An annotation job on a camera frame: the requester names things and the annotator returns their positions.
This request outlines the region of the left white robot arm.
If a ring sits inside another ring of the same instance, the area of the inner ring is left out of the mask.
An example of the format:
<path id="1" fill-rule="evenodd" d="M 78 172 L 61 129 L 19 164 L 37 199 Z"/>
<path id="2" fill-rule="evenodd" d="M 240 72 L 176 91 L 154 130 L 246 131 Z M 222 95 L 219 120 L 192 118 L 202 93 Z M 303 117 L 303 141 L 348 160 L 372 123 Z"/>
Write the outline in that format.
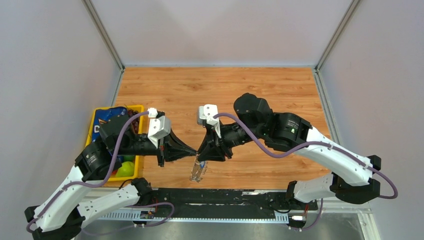
<path id="1" fill-rule="evenodd" d="M 132 123 L 143 115 L 150 118 L 149 131 L 137 134 Z M 173 133 L 163 112 L 149 110 L 133 116 L 113 116 L 100 126 L 99 137 L 77 156 L 54 193 L 43 204 L 25 210 L 26 229 L 35 240 L 70 240 L 114 210 L 136 204 L 147 207 L 153 201 L 153 193 L 143 177 L 98 199 L 83 202 L 83 198 L 92 189 L 102 187 L 118 170 L 118 156 L 155 156 L 158 165 L 163 166 L 196 153 Z"/>

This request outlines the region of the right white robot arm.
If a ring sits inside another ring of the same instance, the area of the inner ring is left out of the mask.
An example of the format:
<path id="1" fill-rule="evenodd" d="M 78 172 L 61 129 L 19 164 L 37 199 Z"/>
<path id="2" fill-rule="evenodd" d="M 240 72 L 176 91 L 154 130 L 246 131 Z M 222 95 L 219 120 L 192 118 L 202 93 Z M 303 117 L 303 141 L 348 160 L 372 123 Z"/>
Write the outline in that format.
<path id="1" fill-rule="evenodd" d="M 216 105 L 198 108 L 197 121 L 205 137 L 197 151 L 199 162 L 224 162 L 233 157 L 233 148 L 254 142 L 267 155 L 285 158 L 296 154 L 329 170 L 329 174 L 312 180 L 291 181 L 285 201 L 292 209 L 317 199 L 335 197 L 360 205 L 381 195 L 381 184 L 373 178 L 381 169 L 376 155 L 362 156 L 347 150 L 323 135 L 304 118 L 290 112 L 275 112 L 264 98 L 245 93 L 233 108 L 231 124 L 222 124 Z"/>

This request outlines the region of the silver metal keyring holder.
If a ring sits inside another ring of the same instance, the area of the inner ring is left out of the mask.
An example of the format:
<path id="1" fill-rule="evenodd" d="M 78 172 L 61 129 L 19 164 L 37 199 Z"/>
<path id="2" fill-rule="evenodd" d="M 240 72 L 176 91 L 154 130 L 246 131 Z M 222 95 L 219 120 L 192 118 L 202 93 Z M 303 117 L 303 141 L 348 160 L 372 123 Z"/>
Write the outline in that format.
<path id="1" fill-rule="evenodd" d="M 194 160 L 194 165 L 193 165 L 193 168 L 191 170 L 190 177 L 189 177 L 189 180 L 192 181 L 192 182 L 199 183 L 203 179 L 203 175 L 207 171 L 208 162 L 206 161 L 207 164 L 204 168 L 200 168 L 200 162 L 203 162 L 203 161 L 199 161 L 198 157 L 196 157 L 195 160 Z"/>

